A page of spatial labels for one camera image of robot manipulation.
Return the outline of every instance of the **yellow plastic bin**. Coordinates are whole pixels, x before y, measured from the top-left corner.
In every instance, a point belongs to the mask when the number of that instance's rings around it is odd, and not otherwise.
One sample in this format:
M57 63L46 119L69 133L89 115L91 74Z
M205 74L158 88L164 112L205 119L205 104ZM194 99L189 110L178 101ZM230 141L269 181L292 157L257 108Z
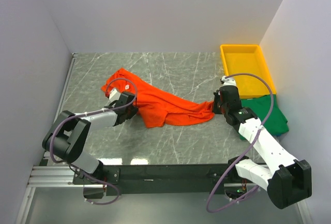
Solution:
M276 93L261 48L257 44L223 44L221 58L226 76L247 72L261 77ZM268 89L258 79L250 76L235 77L241 99L261 97L269 94Z

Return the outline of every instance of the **white wall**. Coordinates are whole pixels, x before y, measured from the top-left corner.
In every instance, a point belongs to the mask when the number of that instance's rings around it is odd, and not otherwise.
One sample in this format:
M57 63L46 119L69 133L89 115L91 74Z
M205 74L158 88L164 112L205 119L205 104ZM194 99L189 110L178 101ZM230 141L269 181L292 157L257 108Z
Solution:
M0 0L0 219L14 223L71 54L41 0Z
M331 223L330 42L330 0L284 0L261 42L289 120L283 145L312 167L315 224Z
M282 0L43 0L71 52L260 43Z

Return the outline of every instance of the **orange cloth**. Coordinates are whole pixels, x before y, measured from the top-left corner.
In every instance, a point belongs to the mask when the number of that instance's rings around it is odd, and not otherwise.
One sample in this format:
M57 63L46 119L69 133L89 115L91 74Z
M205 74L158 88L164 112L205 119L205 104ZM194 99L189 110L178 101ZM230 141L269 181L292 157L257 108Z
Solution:
M164 92L141 80L138 76L121 68L112 75L101 88L106 92L107 85L116 78L131 80L138 88L137 107L146 127L162 127L165 123L174 126L193 125L207 122L214 117L213 102L201 104L184 100L168 92ZM133 86L125 80L118 80L108 88L108 94L112 88L120 92L129 91L134 93Z

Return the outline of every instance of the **marble floor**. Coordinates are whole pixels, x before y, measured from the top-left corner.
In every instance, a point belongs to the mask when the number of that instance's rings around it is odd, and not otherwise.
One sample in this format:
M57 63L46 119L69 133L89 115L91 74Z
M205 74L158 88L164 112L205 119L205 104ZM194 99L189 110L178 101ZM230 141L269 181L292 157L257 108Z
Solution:
M151 85L194 102L213 100L224 75L219 53L79 53L66 86L62 110L93 111L107 104L100 90L121 67ZM85 150L107 165L227 163L249 143L222 115L193 126L146 128L141 117L92 131ZM247 156L263 162L252 149Z

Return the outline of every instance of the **purple cable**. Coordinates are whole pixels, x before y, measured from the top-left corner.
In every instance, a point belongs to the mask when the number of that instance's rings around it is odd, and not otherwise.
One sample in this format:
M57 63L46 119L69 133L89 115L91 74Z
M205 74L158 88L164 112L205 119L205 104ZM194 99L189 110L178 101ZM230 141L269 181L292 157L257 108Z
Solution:
M101 114L101 113L103 113L103 112L109 112L109 111L114 111L114 110L122 109L122 108L125 108L125 107L127 107L127 106L130 106L131 104L134 103L135 99L137 98L138 89L137 89L136 85L135 85L132 81L130 81L129 79L126 79L126 78L116 78L116 79L112 80L112 81L107 85L106 92L107 92L109 86L110 86L113 82L118 81L118 80L125 80L125 81L127 81L127 82L129 82L129 83L132 84L132 86L134 87L134 90L136 91L133 100L132 100L131 102L129 102L128 104L125 104L125 105L120 106L120 107L117 107L117 108L112 108L112 109L100 109L100 110L96 110L96 111L92 111L92 112L88 112L88 113L84 113L84 114L74 115L74 116L71 116L71 117L66 118L65 120L63 120L63 121L58 125L58 127L54 130L54 133L53 133L53 135L52 135L51 142L50 142L50 157L51 157L51 160L52 160L54 163L62 163L62 162L64 162L63 160L56 160L55 157L54 157L54 141L55 141L55 137L56 137L56 135L58 134L58 132L60 131L60 129L63 127L63 125L64 125L65 123L67 123L68 121L70 121L70 120L72 120L72 119L75 119L75 118L81 118L81 117L86 117L86 116L91 116L91 115ZM87 174L85 171L83 171L83 173L84 173L84 176L88 177L89 179L91 179L91 180L93 180L93 181L96 181L96 182L98 182L98 183L101 183L101 184L106 184L106 185L108 185L108 186L114 188L114 189L117 191L117 196L115 197L114 200L112 200L112 201L110 201L110 202L98 203L98 202L92 202L91 200L87 200L88 202L93 203L93 204L95 204L95 205L107 205L107 204L110 204L110 203L115 202L115 201L118 199L118 197L119 197L119 195L120 195L121 193L120 193L119 189L118 189L116 186L112 185L111 183L108 183L108 182L105 182L105 181L102 181L102 180L98 180L98 179L96 179L96 178L90 176L89 174Z
M270 109L266 115L266 117L263 119L263 121L261 122L261 126L264 125L264 123L267 121L267 119L269 118L269 116L271 115L271 112L273 111L273 108L274 108L274 98L273 98L273 92L271 90L271 88L269 87L269 85L260 77L256 76L256 75L253 75L251 73L236 73L236 74L232 74L232 75L229 75L229 76L226 76L225 78L231 78L231 77L235 77L235 76L251 76L251 77L254 77L254 78L257 78L259 79L269 90L269 93L270 93L270 100L271 100L271 104L270 104ZM207 199L207 205L206 205L206 209L209 213L216 213L216 212L219 212L221 210L224 210L226 209L227 207L230 207L231 205L235 204L236 202L240 201L240 200L245 200L247 199L248 197L251 197L253 193L255 193L257 191L257 189L259 188L258 185L254 186L251 190L249 190L248 192L246 192L245 194L243 194L242 196L240 196L239 198L231 201L230 203L228 203L227 205L223 206L223 207L220 207L216 210L210 210L209 209L209 204L217 190L217 188L219 187L219 185L221 184L221 182L223 181L223 179L226 177L226 175L228 174L228 172L248 153L248 151L250 149L253 148L254 144L257 142L258 140L258 137L260 135L260 132L261 132L261 129L259 129L257 131L257 134L253 140L253 142L250 144L250 146L235 160L233 161L233 163L226 169L226 171L223 173L223 175L220 177L220 179L217 181L216 185L214 186L213 190L211 191L208 199Z
M70 121L70 120L72 120L72 119L75 119L75 118L81 118L81 117L86 117L86 116L91 116L91 115L101 114L101 113L103 113L103 112L109 112L109 111L114 111L114 110L122 109L122 108L125 108L125 107L127 107L127 106L130 106L130 105L135 101L135 99L136 99L136 97L137 97L137 94L138 94L138 89L137 89L137 87L135 86L135 84L134 84L132 81L130 81L129 79L126 79L126 78L116 78L116 79L112 80L112 81L107 85L106 92L107 92L109 86L110 86L113 82L118 81L118 80L125 80L125 81L127 81L127 82L129 82L129 83L132 84L132 86L134 87L134 90L136 91L133 100L132 100L131 102L129 102L128 104L125 104L125 105L120 106L120 107L117 107L117 108L106 109L106 110L102 110L102 109L100 109L100 110L96 110L96 111L88 112L88 113L86 113L86 114L85 114L85 113L84 113L84 114L77 114L77 115L74 115L74 116L68 117L68 118L66 118L65 120L63 120L63 121L57 126L57 128L54 130L54 133L53 133L53 135L52 135L51 142L50 142L50 157L51 157L51 159L52 159L52 161L53 161L54 163L62 163L62 162L64 162L63 160L56 160L56 159L54 158L54 140L55 140L56 135L58 134L58 132L60 131L60 129L63 127L63 125L64 125L65 123L67 123L68 121Z

